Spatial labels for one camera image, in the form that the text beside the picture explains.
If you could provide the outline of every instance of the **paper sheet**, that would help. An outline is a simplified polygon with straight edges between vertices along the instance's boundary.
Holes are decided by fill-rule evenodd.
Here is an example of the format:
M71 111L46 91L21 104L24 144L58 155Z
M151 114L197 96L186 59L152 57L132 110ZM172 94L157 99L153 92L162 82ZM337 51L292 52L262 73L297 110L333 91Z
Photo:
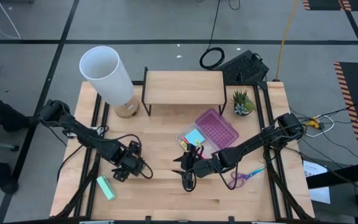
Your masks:
M305 177L310 177L312 175L322 174L327 172L327 169L323 166L315 164L313 162L303 161L303 170L305 172ZM316 202L331 203L329 197L329 187L321 187L319 189L309 190L310 199Z

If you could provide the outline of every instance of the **gray floor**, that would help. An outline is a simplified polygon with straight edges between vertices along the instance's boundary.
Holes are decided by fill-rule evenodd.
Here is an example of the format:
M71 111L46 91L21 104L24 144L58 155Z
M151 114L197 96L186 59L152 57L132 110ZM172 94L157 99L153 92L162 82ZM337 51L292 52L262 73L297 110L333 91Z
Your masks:
M62 36L73 0L36 0L35 4L4 2L23 39L55 39ZM69 40L209 39L217 1L194 0L80 0ZM214 39L280 40L292 9L292 0L242 0L241 9L232 11L221 2ZM353 12L358 25L358 12ZM0 29L14 30L0 10ZM0 34L0 39L7 39ZM289 40L357 40L344 11L306 11L299 3ZM78 70L80 57L95 45L65 45L47 98L62 100L75 110L83 78ZM111 45L120 54L133 80L143 79L143 68L151 70L201 70L198 60L206 44ZM277 69L279 45L219 44L226 60L245 50L257 52L270 68L268 79ZM18 111L34 112L57 45L0 44L0 100ZM214 62L217 55L206 58ZM308 116L344 107L333 62L358 62L358 45L287 45L284 48L280 79L284 82L291 107ZM349 121L346 112L335 120ZM26 131L7 134L0 128L0 141L22 144ZM358 155L350 124L336 124L328 136ZM358 164L345 149L324 137L306 139L312 146L343 164ZM301 143L301 150L326 160ZM56 173L64 146L49 130L38 127L19 179L20 189L11 201L5 222L47 218L56 187ZM12 167L18 152L0 149L0 161ZM0 191L0 205L3 194ZM319 217L342 220L332 214Z

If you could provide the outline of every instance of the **plant pot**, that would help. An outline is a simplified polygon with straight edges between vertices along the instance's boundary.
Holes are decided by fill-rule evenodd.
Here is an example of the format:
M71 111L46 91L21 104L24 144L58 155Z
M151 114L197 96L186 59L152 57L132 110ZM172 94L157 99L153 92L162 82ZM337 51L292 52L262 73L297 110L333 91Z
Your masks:
M238 114L236 112L234 112L236 115L239 115L239 116L247 116L248 114L250 114L252 111L247 111L245 114Z

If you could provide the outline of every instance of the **yellow cable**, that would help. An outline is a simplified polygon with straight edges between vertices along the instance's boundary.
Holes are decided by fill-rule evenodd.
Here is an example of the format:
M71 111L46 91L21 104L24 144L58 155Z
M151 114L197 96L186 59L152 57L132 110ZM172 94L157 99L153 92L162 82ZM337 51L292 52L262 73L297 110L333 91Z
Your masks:
M293 8L292 8L291 15L290 15L290 19L288 20L287 28L285 29L284 38L281 41L280 54L278 55L276 80L278 80L278 73L280 72L281 56L283 55L284 42L285 42L285 39L287 38L288 30L290 29L292 18L293 18L293 15L295 14L297 5L298 5L298 0L295 0L295 3L294 3Z

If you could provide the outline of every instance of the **purple container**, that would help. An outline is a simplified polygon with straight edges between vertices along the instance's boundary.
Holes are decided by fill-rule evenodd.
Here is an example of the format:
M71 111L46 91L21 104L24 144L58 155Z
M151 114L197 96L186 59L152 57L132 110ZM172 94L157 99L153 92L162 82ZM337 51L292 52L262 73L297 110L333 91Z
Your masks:
M219 149L229 147L239 137L239 133L214 109L203 113L196 124Z

